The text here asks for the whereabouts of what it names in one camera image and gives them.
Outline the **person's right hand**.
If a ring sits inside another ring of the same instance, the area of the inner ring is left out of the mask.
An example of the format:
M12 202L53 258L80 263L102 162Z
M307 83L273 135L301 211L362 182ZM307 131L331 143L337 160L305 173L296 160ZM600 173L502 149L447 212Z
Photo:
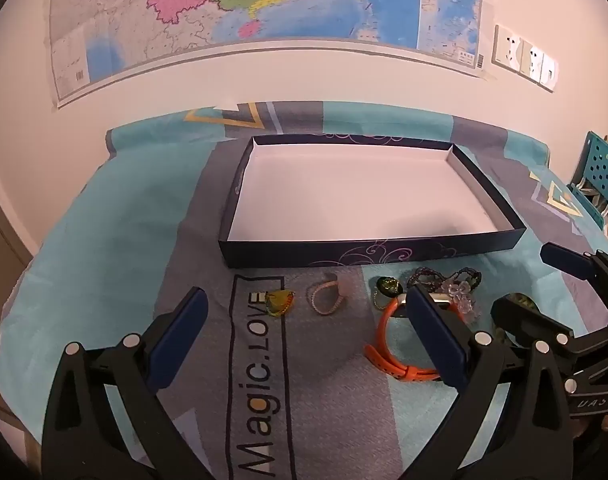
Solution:
M577 418L571 420L571 430L574 439L581 437L582 434L589 428L591 424L595 422L595 417L589 418ZM600 422L600 428L604 432L608 432L608 414L604 416Z

